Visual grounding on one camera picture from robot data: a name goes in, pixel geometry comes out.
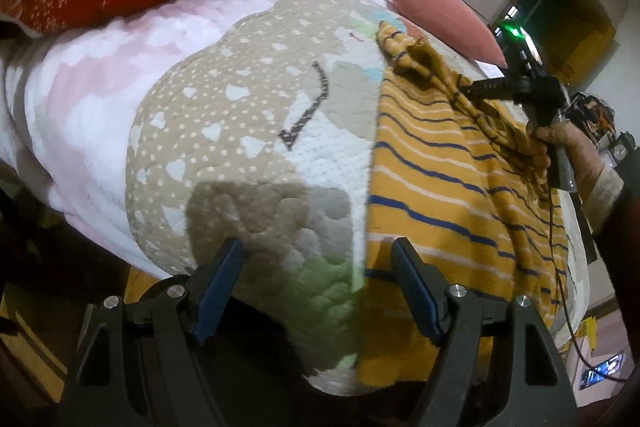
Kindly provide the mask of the dark sleeve right forearm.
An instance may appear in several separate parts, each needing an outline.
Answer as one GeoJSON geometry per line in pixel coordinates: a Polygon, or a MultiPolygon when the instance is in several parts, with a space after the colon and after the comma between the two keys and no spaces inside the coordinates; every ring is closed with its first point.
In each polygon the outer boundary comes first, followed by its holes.
{"type": "Polygon", "coordinates": [[[582,209],[615,291],[632,358],[639,363],[639,199],[604,166],[582,209]]]}

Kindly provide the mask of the person right hand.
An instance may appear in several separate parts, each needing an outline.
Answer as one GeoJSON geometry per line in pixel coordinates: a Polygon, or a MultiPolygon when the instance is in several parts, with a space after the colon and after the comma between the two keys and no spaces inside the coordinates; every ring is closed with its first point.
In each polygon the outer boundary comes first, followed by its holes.
{"type": "Polygon", "coordinates": [[[568,121],[539,127],[535,134],[548,144],[564,147],[574,170],[577,192],[582,200],[586,200],[604,169],[603,161],[588,136],[568,121]]]}

